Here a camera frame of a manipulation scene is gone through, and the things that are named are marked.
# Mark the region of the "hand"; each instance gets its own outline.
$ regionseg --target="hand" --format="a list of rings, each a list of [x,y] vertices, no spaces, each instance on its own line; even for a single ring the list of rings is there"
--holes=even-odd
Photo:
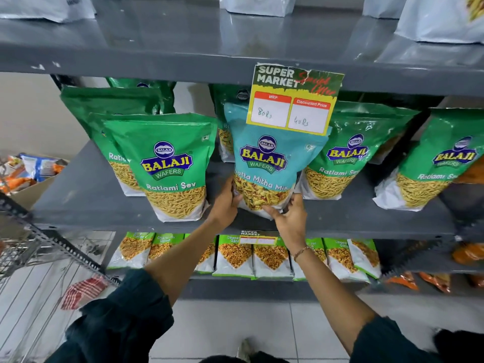
[[[227,178],[207,218],[208,222],[212,222],[218,227],[219,232],[232,224],[237,216],[237,205],[242,200],[242,195],[233,196],[232,194],[233,179],[233,176]]]
[[[306,247],[306,217],[301,194],[292,194],[288,212],[281,214],[272,206],[264,205],[262,208],[275,220],[277,230],[289,251],[295,255]]]

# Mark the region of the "ratlami sev packet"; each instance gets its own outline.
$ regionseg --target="ratlami sev packet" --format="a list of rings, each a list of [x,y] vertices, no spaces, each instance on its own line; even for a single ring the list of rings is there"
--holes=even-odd
[[[240,236],[218,236],[217,266],[213,275],[254,277],[252,244],[241,244]]]
[[[153,261],[184,239],[183,234],[156,233],[153,238],[151,250],[149,250],[148,260]]]
[[[106,135],[130,158],[130,167],[162,222],[201,218],[205,171],[214,152],[217,122],[187,114],[104,119]]]
[[[369,282],[365,273],[355,268],[346,239],[324,238],[328,266],[340,280]]]
[[[301,171],[322,149],[327,136],[247,125],[247,105],[225,103],[235,148],[235,191],[242,207],[271,219],[263,205],[283,209]]]
[[[483,152],[483,110],[432,109],[420,143],[378,184],[373,201],[384,209],[420,211]]]
[[[306,239],[306,244],[313,249],[313,252],[319,259],[328,266],[328,259],[326,258],[326,252],[324,251],[323,238],[311,238]],[[292,269],[294,270],[294,280],[306,280],[304,272],[300,268],[297,262],[294,261],[294,257],[291,255]]]
[[[226,102],[248,102],[251,87],[250,85],[209,84],[209,89],[214,102],[215,114],[220,120],[218,130],[220,157],[224,162],[233,163],[235,162],[234,140],[225,118],[224,104]]]
[[[112,77],[106,78],[109,86],[120,88],[136,88],[149,87],[158,89],[161,92],[161,113],[175,113],[173,103],[175,96],[173,95],[173,88],[176,85],[175,81],[164,80],[144,80],[144,79],[115,79]]]
[[[157,89],[81,88],[65,86],[61,99],[84,128],[89,138],[107,159],[126,196],[144,196],[128,164],[102,132],[99,120],[89,119],[91,112],[113,115],[157,115],[162,95]]]
[[[381,276],[380,258],[372,239],[348,239],[349,251],[358,270],[375,279]]]
[[[217,237],[214,238],[213,242],[207,247],[202,257],[198,261],[195,271],[200,274],[211,274],[215,271],[215,245],[217,243]]]
[[[384,104],[337,101],[331,135],[299,179],[308,200],[339,200],[341,193],[377,152],[418,113]]]
[[[274,246],[254,244],[254,274],[256,278],[291,277],[289,252],[281,237]]]
[[[128,232],[107,268],[142,268],[148,261],[154,233]]]

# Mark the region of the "balaji wafers logo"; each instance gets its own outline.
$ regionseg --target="balaji wafers logo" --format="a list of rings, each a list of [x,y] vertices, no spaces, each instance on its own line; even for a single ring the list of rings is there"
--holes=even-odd
[[[355,164],[368,154],[368,147],[362,146],[365,137],[356,134],[349,138],[347,147],[334,146],[328,150],[326,156],[333,164]]]
[[[459,167],[463,164],[472,162],[477,156],[477,151],[468,147],[471,141],[472,136],[463,137],[456,142],[452,149],[447,149],[437,154],[433,159],[434,165],[437,167],[445,165],[449,167]]]
[[[187,153],[175,155],[175,148],[167,141],[159,141],[153,147],[156,157],[141,161],[141,165],[156,181],[167,176],[183,176],[193,159]]]
[[[246,145],[240,149],[240,157],[247,163],[249,168],[261,168],[274,173],[286,169],[286,156],[276,153],[277,142],[272,136],[261,136],[257,142],[257,147]]]

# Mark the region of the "person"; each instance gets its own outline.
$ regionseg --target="person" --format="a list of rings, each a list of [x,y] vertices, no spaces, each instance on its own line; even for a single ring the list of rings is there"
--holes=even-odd
[[[182,243],[144,269],[130,271],[106,299],[85,305],[82,317],[67,329],[66,341],[46,362],[147,362],[154,342],[173,325],[172,306],[203,252],[237,215],[241,196],[233,196],[232,180],[227,179],[205,222]],[[300,194],[292,195],[284,214],[270,206],[263,209],[274,218],[280,236],[303,270],[351,362],[439,362],[408,341],[394,321],[380,317],[349,292],[306,246],[307,214]],[[247,341],[239,349],[239,358],[214,356],[203,360],[204,363],[244,361],[284,360],[251,351]]]

